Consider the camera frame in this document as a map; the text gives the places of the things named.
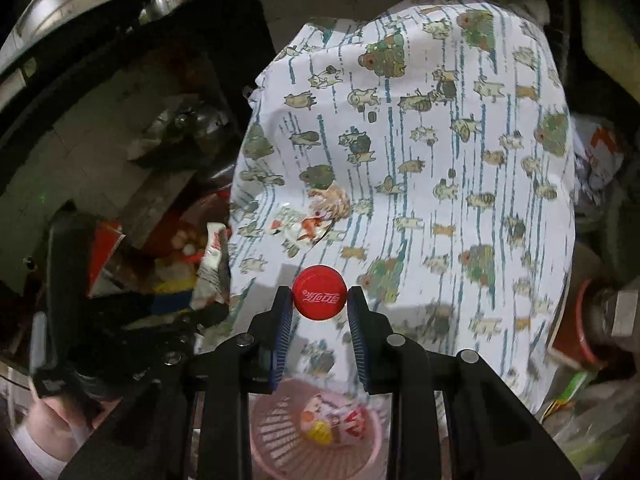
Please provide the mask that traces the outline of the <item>person's left hand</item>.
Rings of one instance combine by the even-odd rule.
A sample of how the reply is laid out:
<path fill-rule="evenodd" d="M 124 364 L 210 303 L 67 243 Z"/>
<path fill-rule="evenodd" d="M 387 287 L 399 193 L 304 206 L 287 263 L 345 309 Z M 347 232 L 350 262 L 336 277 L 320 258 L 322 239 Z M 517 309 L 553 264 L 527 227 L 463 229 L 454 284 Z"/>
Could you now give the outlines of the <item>person's left hand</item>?
<path fill-rule="evenodd" d="M 38 396 L 32 388 L 32 405 L 12 438 L 35 471 L 37 479 L 57 479 L 81 448 L 76 437 L 91 434 L 116 406 L 119 399 L 100 402 L 99 413 L 92 420 L 74 396 Z"/>

